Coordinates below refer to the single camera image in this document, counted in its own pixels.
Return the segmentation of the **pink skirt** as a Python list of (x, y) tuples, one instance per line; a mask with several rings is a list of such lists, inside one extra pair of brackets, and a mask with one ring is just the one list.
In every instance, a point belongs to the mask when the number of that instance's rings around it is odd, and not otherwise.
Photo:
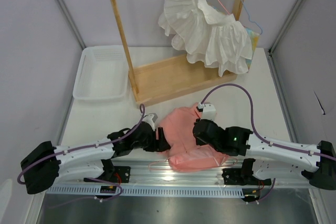
[(209, 145), (197, 145), (193, 135), (194, 123), (201, 117), (197, 103), (192, 107), (175, 108), (159, 123), (170, 149), (167, 161), (176, 172), (196, 172), (222, 166), (228, 155), (215, 151)]

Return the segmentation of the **pink wire hanger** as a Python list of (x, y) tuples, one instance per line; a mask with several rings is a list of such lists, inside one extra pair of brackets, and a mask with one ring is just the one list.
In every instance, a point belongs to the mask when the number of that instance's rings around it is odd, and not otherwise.
[(158, 164), (167, 163), (169, 168), (174, 172), (193, 173), (212, 168), (229, 168), (238, 164), (237, 158), (228, 155), (194, 159), (191, 161), (184, 161), (179, 164), (171, 164), (170, 159), (171, 157), (164, 161), (152, 162), (148, 165), (148, 169), (164, 170), (163, 168), (158, 168)]

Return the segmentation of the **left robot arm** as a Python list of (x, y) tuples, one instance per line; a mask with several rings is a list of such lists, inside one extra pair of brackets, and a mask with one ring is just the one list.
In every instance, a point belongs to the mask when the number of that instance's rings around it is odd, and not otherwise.
[(159, 127), (154, 130), (147, 122), (141, 122), (131, 129), (112, 132), (102, 140), (77, 147), (53, 146), (50, 141), (46, 141), (21, 161), (22, 175), (18, 182), (25, 185), (29, 195), (41, 193), (53, 184), (76, 179), (108, 182), (116, 171), (113, 158), (126, 156), (135, 149), (164, 152), (170, 148), (163, 129)]

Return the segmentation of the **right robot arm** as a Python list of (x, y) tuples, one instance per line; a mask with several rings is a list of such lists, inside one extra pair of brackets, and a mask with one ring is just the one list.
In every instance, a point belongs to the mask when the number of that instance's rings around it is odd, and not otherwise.
[(289, 179), (335, 190), (335, 151), (330, 142), (283, 142), (242, 127), (223, 129), (206, 119), (196, 120), (193, 136), (197, 145), (209, 145), (230, 157), (244, 157), (240, 168), (223, 169), (225, 185), (271, 185), (273, 179)]

